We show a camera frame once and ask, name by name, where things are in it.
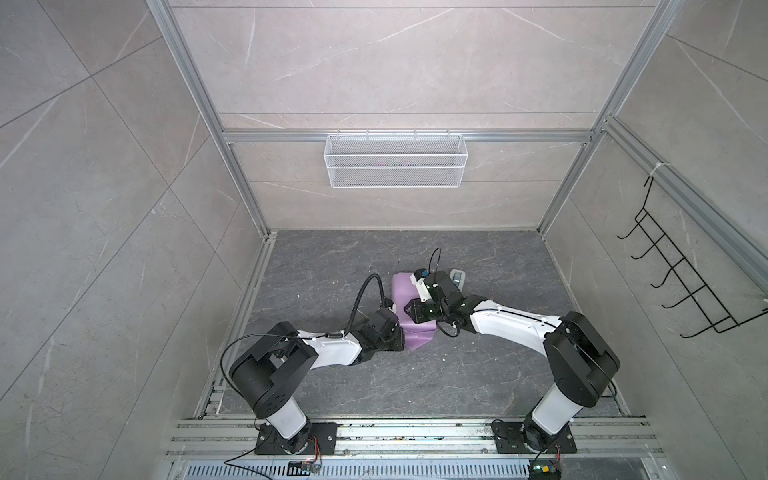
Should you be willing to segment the pink wrapping paper sheet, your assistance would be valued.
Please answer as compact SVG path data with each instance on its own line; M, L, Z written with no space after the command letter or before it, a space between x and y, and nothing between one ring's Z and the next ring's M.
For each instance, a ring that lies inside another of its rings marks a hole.
M392 300L396 307L399 325L403 329L405 349L416 350L429 343L437 331L434 320L415 323L405 312L405 307L414 299L420 300L417 288L411 282L411 273L400 272L392 276Z

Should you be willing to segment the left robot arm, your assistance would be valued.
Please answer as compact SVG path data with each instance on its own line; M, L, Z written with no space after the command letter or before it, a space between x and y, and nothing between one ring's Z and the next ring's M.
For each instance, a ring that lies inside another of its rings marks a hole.
M337 332L307 332L284 321L260 334L232 363L227 378L257 419L283 440L302 444L310 435L310 421L294 394L310 371L354 366L379 352L404 349L405 332L389 308Z

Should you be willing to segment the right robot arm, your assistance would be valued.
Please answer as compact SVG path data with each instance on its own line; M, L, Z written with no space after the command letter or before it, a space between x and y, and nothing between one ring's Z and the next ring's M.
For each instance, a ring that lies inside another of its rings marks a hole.
M583 314L546 316L464 294L444 271L419 269L410 275L419 298L404 307L416 323L445 323L527 347L548 361L553 385L526 415L520 433L532 451L551 448L582 410L594 407L613 385L620 360Z

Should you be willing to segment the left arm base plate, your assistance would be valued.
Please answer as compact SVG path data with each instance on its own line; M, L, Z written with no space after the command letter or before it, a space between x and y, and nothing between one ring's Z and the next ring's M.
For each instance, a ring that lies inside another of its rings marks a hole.
M339 425L331 422L309 422L295 436L283 438L268 424L259 428L256 455L332 455L335 452Z

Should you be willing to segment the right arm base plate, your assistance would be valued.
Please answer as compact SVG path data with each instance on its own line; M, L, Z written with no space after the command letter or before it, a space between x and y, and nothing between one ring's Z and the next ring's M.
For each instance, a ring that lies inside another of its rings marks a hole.
M490 428L499 454L545 453L573 454L577 447L570 425L550 435L533 422L494 419Z

